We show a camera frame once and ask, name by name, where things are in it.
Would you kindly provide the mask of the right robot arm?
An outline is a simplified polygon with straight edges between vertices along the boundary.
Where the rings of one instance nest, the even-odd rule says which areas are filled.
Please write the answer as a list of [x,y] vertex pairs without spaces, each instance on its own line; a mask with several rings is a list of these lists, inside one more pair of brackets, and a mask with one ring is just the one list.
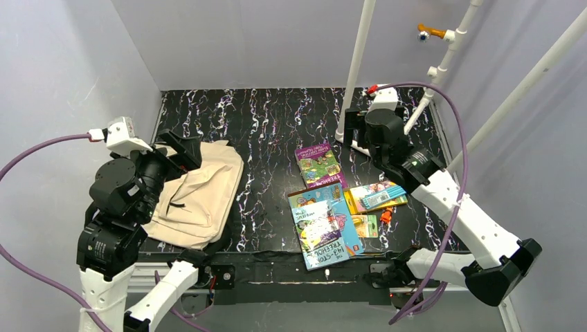
[[397,112],[347,109],[343,144],[349,147],[353,138],[368,149],[372,164],[387,179],[436,214],[469,250],[466,255],[412,246],[372,272],[373,285],[407,286],[430,277],[465,287],[484,304],[498,306],[528,274],[541,245],[508,232],[460,193],[436,156],[409,143]]

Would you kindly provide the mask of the light blue cartoon notebook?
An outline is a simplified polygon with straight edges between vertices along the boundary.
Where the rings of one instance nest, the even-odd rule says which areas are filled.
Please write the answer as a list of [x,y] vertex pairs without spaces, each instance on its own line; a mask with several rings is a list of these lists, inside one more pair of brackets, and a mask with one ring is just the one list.
[[343,186],[339,181],[294,192],[287,198],[291,208],[300,208],[323,201],[330,203],[350,256],[362,255],[365,252],[343,197]]

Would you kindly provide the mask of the beige canvas student bag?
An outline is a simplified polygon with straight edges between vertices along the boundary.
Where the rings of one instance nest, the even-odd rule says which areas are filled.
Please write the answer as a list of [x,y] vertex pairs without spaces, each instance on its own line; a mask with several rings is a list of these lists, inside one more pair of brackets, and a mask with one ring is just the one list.
[[201,167],[164,184],[151,221],[149,238],[202,250],[219,241],[244,170],[227,140],[200,145]]

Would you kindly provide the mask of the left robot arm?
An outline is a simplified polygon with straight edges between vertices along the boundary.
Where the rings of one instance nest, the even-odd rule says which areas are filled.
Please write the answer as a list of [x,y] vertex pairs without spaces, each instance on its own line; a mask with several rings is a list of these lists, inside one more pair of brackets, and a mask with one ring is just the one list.
[[95,175],[92,204],[78,239],[77,265],[88,309],[81,331],[154,331],[180,296],[197,283],[206,254],[184,250],[144,298],[126,307],[127,289],[164,185],[201,166],[200,142],[171,131],[161,147],[105,134],[111,160]]

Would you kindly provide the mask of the blue 143-storey treehouse book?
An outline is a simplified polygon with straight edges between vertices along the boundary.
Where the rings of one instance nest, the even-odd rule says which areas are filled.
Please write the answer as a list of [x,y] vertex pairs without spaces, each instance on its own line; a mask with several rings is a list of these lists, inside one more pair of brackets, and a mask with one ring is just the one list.
[[307,270],[350,259],[331,203],[321,201],[295,207],[292,215]]

